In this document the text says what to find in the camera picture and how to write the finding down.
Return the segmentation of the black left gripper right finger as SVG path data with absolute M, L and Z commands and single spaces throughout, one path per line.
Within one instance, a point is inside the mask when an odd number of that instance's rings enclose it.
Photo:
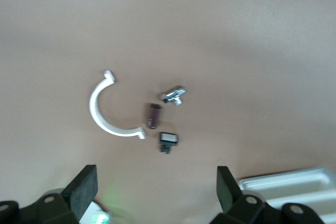
M 227 166 L 217 168 L 216 193 L 223 212 L 209 224 L 323 224 L 306 205 L 286 203 L 279 210 L 257 196 L 244 195 Z

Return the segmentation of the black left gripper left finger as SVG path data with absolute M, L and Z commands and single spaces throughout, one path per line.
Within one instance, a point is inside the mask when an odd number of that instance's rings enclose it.
M 29 206 L 0 201 L 0 224 L 79 224 L 97 192 L 97 166 L 87 165 L 62 192 L 41 196 Z

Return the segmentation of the white drawer cabinet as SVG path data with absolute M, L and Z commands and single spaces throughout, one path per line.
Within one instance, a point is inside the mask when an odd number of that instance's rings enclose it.
M 255 192 L 274 208 L 289 202 L 303 204 L 325 224 L 336 224 L 336 173 L 326 167 L 245 178 L 238 185 L 246 193 Z

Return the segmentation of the brown table mat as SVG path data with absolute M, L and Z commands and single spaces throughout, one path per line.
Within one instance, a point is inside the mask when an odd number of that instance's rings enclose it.
M 93 121 L 106 70 L 100 113 L 145 139 Z M 182 104 L 163 103 L 176 86 Z M 169 154 L 161 132 L 178 135 Z M 0 201 L 88 164 L 113 224 L 208 224 L 218 166 L 336 172 L 336 0 L 0 0 Z

